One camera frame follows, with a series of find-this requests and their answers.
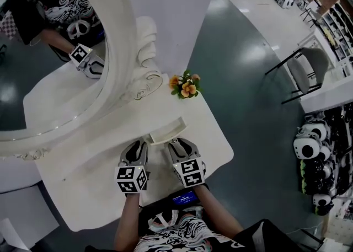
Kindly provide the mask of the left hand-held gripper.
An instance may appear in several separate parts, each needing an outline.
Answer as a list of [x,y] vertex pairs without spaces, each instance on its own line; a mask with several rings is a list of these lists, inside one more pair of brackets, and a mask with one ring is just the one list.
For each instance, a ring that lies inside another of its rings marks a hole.
[[141,158],[139,159],[140,140],[131,143],[121,153],[118,166],[115,168],[115,181],[124,194],[135,194],[147,190],[150,172],[147,171],[148,144],[141,144]]

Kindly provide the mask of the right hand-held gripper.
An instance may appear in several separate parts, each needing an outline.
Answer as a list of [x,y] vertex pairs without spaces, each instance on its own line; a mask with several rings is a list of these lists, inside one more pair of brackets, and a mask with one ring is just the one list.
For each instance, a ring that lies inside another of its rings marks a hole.
[[[184,149],[188,156],[181,156],[177,146]],[[202,161],[196,144],[184,138],[172,139],[167,144],[173,161],[173,169],[184,187],[193,187],[205,182],[206,165]]]

